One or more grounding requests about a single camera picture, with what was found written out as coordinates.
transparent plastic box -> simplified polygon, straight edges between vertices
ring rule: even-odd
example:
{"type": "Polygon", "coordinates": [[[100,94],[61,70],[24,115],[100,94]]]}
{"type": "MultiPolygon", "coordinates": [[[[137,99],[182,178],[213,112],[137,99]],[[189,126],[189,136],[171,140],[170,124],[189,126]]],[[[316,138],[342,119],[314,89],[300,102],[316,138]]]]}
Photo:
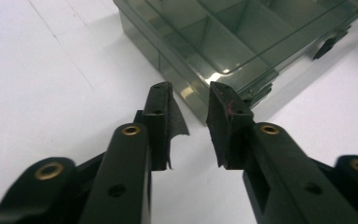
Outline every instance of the transparent plastic box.
{"type": "Polygon", "coordinates": [[[125,34],[201,121],[209,84],[249,106],[284,67],[358,18],[358,0],[114,0],[125,34]]]}

plastic organizer box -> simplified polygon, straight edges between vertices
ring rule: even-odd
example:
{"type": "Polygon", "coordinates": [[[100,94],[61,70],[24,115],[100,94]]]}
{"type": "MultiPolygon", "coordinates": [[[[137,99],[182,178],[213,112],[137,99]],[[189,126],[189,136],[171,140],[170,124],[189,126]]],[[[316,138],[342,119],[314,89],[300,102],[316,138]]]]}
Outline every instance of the plastic organizer box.
{"type": "Polygon", "coordinates": [[[202,121],[211,81],[254,106],[284,67],[358,18],[358,0],[114,2],[125,34],[202,121]]]}

white surface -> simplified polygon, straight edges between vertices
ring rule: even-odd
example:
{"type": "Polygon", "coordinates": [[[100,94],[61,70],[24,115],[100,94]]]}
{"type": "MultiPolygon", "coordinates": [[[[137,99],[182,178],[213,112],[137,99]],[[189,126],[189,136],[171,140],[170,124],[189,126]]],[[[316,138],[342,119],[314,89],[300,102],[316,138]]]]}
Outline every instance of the white surface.
{"type": "MultiPolygon", "coordinates": [[[[0,200],[36,161],[105,151],[160,81],[112,1],[0,0],[0,200]]],[[[191,135],[172,140],[173,170],[153,173],[153,223],[255,223],[241,172],[217,168],[208,129],[176,100],[191,135]]],[[[321,60],[282,73],[254,112],[312,158],[358,154],[358,21],[321,60]]]]}

